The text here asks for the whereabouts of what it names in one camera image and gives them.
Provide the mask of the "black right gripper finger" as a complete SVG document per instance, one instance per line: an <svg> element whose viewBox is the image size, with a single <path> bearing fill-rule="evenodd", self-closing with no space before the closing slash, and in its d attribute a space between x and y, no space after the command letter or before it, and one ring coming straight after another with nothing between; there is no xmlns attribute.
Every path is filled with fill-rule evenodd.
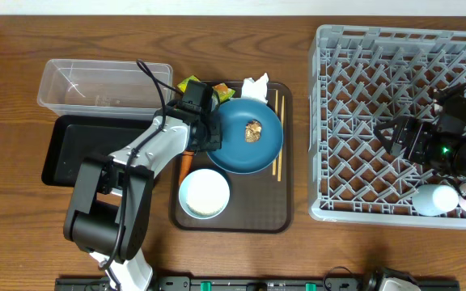
<svg viewBox="0 0 466 291"><path fill-rule="evenodd" d="M385 136L383 135L384 130L390 129L392 131L392 136L395 136L402 131L402 129L406 125L406 122L407 122L407 117L400 116L393 120L377 124L373 129L373 133L378 140L384 140L385 139Z"/></svg>
<svg viewBox="0 0 466 291"><path fill-rule="evenodd" d="M404 148L404 141L403 140L388 140L383 139L381 141L382 147L386 150L388 154L394 157L400 156Z"/></svg>

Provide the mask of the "blue plate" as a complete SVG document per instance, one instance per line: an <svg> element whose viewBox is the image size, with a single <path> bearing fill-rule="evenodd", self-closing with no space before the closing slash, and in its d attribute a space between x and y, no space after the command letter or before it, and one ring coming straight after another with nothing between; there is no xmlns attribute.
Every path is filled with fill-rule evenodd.
<svg viewBox="0 0 466 291"><path fill-rule="evenodd" d="M284 142L281 121L267 104L253 99L233 99L218 110L222 126L222 147L207 153L210 160L225 171L252 174L265 169L277 158ZM248 123L261 124L258 141L247 142Z"/></svg>

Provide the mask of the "brown food scrap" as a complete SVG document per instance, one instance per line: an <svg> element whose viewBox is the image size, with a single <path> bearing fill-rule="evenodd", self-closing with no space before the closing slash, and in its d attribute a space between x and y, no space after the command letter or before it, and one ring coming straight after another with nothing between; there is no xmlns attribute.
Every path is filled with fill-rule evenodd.
<svg viewBox="0 0 466 291"><path fill-rule="evenodd" d="M246 124L244 139L248 143L258 142L261 138L262 125L258 120L251 120Z"/></svg>

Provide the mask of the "light blue rice bowl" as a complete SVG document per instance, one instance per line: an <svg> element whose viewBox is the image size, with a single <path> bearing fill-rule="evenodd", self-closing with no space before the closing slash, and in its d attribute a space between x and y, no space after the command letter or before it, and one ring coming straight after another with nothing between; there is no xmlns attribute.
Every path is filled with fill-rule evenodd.
<svg viewBox="0 0 466 291"><path fill-rule="evenodd" d="M226 178L211 169L199 169L182 181L178 200L181 208L199 220L218 216L228 205L231 190Z"/></svg>

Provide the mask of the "white napkin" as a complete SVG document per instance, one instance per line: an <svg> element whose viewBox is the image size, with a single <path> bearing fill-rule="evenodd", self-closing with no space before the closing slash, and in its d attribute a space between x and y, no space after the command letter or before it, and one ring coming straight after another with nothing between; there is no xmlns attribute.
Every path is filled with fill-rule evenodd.
<svg viewBox="0 0 466 291"><path fill-rule="evenodd" d="M269 76L264 73L260 78L245 78L241 88L242 99L254 99L261 103L267 103Z"/></svg>

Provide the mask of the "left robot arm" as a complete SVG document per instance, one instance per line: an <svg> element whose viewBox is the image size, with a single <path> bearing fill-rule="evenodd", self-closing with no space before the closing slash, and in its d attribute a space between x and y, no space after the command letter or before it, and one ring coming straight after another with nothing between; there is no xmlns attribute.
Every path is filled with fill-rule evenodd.
<svg viewBox="0 0 466 291"><path fill-rule="evenodd" d="M142 253L155 177L185 151L218 150L220 101L209 84L189 81L180 100L163 103L149 128L109 155L84 158L64 237L95 259L112 288L146 290L153 276Z"/></svg>

